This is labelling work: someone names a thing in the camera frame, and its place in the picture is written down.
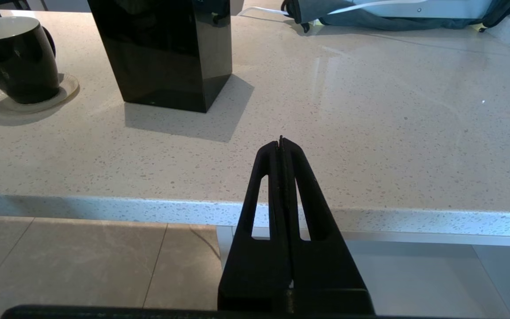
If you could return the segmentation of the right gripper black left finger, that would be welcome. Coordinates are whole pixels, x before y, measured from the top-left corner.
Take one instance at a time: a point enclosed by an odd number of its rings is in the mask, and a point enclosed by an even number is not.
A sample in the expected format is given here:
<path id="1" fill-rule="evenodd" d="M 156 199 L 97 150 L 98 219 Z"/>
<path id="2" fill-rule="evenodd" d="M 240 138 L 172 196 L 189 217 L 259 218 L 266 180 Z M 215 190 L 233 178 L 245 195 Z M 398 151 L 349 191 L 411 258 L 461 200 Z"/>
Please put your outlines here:
<path id="1" fill-rule="evenodd" d="M 243 208 L 218 287 L 219 311 L 277 311 L 291 283 L 285 212 L 281 201 L 278 143 L 256 154 Z M 261 180 L 268 177 L 270 239 L 252 236 Z"/>

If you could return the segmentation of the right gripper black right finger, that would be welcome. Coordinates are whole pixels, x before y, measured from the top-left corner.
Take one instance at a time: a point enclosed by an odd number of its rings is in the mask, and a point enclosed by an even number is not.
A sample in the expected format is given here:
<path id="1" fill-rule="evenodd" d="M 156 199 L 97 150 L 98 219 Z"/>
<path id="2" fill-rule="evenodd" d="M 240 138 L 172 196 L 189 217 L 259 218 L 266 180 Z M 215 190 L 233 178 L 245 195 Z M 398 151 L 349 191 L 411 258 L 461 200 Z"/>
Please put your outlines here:
<path id="1" fill-rule="evenodd" d="M 282 140 L 282 194 L 289 235 L 292 313 L 373 316 L 370 293 L 303 150 Z"/>

